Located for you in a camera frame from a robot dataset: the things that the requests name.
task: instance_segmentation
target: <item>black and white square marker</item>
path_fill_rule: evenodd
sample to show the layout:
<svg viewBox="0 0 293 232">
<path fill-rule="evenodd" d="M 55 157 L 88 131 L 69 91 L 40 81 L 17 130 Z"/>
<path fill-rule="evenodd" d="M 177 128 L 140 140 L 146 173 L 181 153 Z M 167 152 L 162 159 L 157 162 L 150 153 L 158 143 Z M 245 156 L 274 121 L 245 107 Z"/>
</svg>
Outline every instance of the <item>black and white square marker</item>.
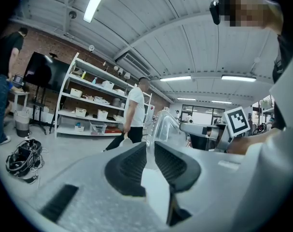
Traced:
<svg viewBox="0 0 293 232">
<path fill-rule="evenodd" d="M 242 107 L 224 113 L 231 136 L 236 136 L 250 129 L 247 117 Z"/>
</svg>

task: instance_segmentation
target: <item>man in black t-shirt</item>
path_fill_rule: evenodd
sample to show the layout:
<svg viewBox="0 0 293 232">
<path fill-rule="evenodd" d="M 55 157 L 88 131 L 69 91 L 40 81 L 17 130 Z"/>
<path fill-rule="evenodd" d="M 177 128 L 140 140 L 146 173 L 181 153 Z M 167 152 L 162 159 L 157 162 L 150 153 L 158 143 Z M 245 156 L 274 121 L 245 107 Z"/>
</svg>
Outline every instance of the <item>man in black t-shirt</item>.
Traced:
<svg viewBox="0 0 293 232">
<path fill-rule="evenodd" d="M 3 119 L 7 103 L 8 81 L 12 78 L 12 67 L 22 49 L 23 41 L 27 35 L 26 28 L 20 28 L 0 39 L 0 145 L 10 142 L 11 138 L 3 132 Z"/>
<path fill-rule="evenodd" d="M 275 60 L 273 79 L 276 82 L 293 57 L 293 0 L 219 0 L 220 15 L 232 27 L 269 28 L 278 35 L 279 54 Z M 229 153 L 245 154 L 248 147 L 264 142 L 268 136 L 286 125 L 275 104 L 272 130 L 257 136 L 236 138 Z"/>
</svg>

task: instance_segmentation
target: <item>black sleeve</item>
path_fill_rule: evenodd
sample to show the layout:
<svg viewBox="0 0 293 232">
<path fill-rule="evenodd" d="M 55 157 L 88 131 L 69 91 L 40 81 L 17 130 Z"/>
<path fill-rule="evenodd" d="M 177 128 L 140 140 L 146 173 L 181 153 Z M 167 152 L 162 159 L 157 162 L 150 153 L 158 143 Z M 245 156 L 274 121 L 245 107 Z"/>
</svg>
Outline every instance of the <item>black sleeve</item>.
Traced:
<svg viewBox="0 0 293 232">
<path fill-rule="evenodd" d="M 13 45 L 13 48 L 17 48 L 19 51 L 21 51 L 21 49 L 22 49 L 22 45 L 23 45 L 23 41 L 24 41 L 23 37 L 19 37 L 19 38 L 15 41 L 15 43 L 14 43 L 14 45 Z"/>
<path fill-rule="evenodd" d="M 283 119 L 283 116 L 282 116 L 276 102 L 274 105 L 274 114 L 275 114 L 275 120 L 274 120 L 272 128 L 277 128 L 277 129 L 283 130 L 284 127 L 286 127 L 286 123 Z"/>
</svg>

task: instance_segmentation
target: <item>sneaker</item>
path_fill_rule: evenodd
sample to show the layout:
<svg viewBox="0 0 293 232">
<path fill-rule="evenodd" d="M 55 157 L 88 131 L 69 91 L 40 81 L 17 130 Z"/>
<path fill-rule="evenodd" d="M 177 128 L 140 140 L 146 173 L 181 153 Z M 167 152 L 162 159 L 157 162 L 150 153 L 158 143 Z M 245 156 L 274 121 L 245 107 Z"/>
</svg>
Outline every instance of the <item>sneaker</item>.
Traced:
<svg viewBox="0 0 293 232">
<path fill-rule="evenodd" d="M 11 141 L 11 137 L 7 136 L 7 139 L 5 141 L 3 141 L 2 143 L 0 143 L 0 145 L 4 145 L 10 141 Z"/>
</svg>

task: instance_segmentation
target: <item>gray floor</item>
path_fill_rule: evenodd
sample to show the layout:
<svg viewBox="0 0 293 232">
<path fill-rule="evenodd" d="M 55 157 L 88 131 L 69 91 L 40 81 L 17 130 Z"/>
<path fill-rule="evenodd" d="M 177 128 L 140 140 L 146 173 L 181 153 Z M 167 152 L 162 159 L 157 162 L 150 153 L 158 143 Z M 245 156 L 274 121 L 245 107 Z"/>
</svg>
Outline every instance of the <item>gray floor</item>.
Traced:
<svg viewBox="0 0 293 232">
<path fill-rule="evenodd" d="M 5 168 L 5 162 L 12 152 L 15 151 L 16 146 L 23 141 L 24 138 L 16 135 L 13 117 L 5 119 L 5 133 L 11 136 L 11 142 L 5 145 L 0 145 L 0 178 L 9 188 L 13 194 L 22 199 L 31 196 L 39 186 L 46 183 L 53 176 L 60 171 L 74 163 L 75 161 L 94 154 L 101 153 L 103 149 L 113 140 L 113 137 L 95 137 L 95 136 L 74 136 L 58 134 L 55 139 L 54 133 L 44 135 L 43 131 L 38 126 L 30 126 L 32 132 L 30 137 L 34 137 L 40 141 L 43 148 L 49 152 L 42 153 L 44 159 L 44 167 L 38 170 L 38 179 L 33 184 L 29 185 L 12 175 L 10 175 Z M 34 173 L 29 173 L 27 177 L 33 176 Z"/>
</svg>

